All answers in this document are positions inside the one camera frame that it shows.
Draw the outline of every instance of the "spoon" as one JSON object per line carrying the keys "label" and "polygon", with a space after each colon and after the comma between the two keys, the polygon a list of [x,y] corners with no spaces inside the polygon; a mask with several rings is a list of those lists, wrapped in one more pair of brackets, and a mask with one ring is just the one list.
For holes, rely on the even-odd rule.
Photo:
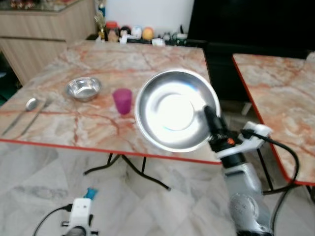
{"label": "spoon", "polygon": [[38,99],[31,98],[25,105],[25,109],[14,119],[14,121],[6,128],[6,130],[2,133],[2,135],[5,135],[13,126],[16,125],[16,123],[19,121],[19,119],[22,117],[22,115],[25,112],[30,112],[34,110],[38,105]]}

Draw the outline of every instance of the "table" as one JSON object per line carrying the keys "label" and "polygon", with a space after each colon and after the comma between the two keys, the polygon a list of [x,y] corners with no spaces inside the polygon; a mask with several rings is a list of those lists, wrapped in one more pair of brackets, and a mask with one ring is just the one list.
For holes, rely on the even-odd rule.
{"label": "table", "polygon": [[[53,99],[25,135],[20,134],[40,107],[25,114],[0,141],[219,165],[208,144],[191,153],[167,152],[149,143],[135,123],[133,106],[142,85],[158,72],[178,67],[209,81],[200,48],[74,43],[0,108],[2,133],[31,97]],[[75,101],[64,91],[70,80],[82,76],[97,77],[102,83],[100,94],[91,102]],[[117,112],[112,98],[117,88],[133,92],[132,111],[124,116]]]}
{"label": "table", "polygon": [[[271,138],[298,155],[297,184],[315,185],[315,63],[302,59],[234,54],[233,60],[260,122]],[[286,180],[295,162],[286,150],[272,146]]]}

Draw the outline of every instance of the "stainless steel plate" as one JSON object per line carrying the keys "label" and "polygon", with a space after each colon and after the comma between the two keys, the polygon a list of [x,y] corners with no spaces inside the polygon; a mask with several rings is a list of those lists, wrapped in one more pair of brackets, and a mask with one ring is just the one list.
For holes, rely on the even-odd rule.
{"label": "stainless steel plate", "polygon": [[89,101],[93,99],[101,89],[101,83],[97,78],[80,77],[71,80],[66,88],[66,93],[80,101]]}
{"label": "stainless steel plate", "polygon": [[210,137],[205,105],[221,116],[218,97],[202,76],[184,69],[169,70],[155,75],[140,90],[136,122],[157,147],[173,152],[193,151]]}

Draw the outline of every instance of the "pink cup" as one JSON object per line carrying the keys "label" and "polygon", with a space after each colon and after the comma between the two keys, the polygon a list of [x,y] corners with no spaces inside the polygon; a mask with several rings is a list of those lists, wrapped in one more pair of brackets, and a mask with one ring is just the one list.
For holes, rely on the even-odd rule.
{"label": "pink cup", "polygon": [[119,88],[113,93],[113,97],[118,112],[122,115],[128,114],[131,110],[132,92],[127,88]]}

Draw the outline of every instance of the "tile floor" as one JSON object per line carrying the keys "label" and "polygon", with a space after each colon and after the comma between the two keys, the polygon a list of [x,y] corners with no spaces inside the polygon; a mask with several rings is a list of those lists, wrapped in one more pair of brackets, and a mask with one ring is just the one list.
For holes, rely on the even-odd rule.
{"label": "tile floor", "polygon": [[[255,120],[252,113],[246,118],[235,111],[225,114],[232,129]],[[284,184],[268,145],[262,152],[275,185]],[[256,154],[246,157],[267,188]],[[141,167],[141,158],[130,158]],[[82,175],[106,161],[104,153],[0,143],[0,235],[31,236],[44,215],[82,197],[88,187],[99,190],[92,214],[93,229],[100,236],[236,235],[220,166],[148,159],[145,173],[170,185],[168,192],[139,177],[122,160],[107,170]],[[270,209],[278,197],[265,197]],[[38,235],[62,235],[60,222],[68,216],[62,211],[53,214]],[[298,187],[281,210],[276,236],[313,235],[315,206],[305,187]]]}

